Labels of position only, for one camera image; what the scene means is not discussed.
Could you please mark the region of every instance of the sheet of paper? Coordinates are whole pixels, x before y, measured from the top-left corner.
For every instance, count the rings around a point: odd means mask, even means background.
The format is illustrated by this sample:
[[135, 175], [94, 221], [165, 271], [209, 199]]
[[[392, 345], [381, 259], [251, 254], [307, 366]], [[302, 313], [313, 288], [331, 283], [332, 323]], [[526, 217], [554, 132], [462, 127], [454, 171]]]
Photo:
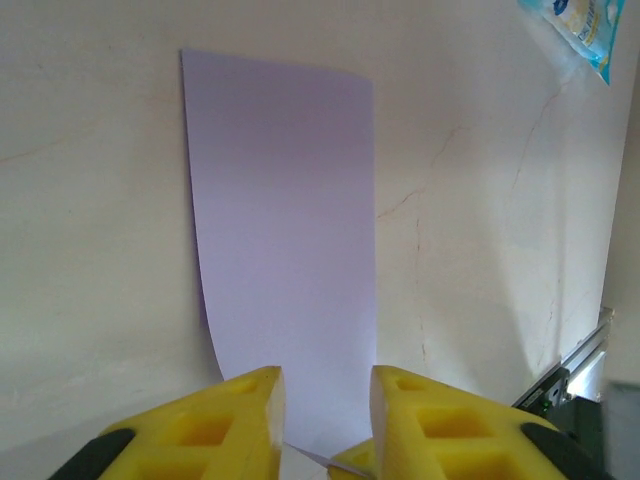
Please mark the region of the sheet of paper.
[[344, 72], [182, 52], [202, 288], [225, 377], [284, 368], [285, 440], [371, 435], [373, 91]]

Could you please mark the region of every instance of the plastic bag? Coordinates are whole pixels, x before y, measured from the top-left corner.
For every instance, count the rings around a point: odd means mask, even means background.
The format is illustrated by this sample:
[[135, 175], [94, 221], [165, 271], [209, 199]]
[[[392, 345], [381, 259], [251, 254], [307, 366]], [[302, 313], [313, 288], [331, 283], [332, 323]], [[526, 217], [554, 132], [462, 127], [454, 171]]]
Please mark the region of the plastic bag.
[[625, 0], [520, 0], [540, 13], [607, 82]]

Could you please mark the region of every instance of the white wall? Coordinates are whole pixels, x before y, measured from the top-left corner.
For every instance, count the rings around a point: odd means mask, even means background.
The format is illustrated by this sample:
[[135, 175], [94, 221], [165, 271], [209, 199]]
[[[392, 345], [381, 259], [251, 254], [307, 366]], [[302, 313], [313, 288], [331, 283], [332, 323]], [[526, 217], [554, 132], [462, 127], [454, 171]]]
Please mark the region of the white wall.
[[616, 311], [605, 378], [640, 382], [640, 75], [631, 105], [603, 305]]

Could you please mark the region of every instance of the blue packaging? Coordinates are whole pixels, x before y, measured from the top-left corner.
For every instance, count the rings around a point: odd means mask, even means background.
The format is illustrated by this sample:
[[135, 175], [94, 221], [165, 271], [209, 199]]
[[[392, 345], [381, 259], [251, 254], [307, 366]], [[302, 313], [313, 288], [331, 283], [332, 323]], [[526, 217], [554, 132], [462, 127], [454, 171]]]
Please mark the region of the blue packaging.
[[520, 0], [541, 14], [610, 83], [609, 65], [625, 0]]

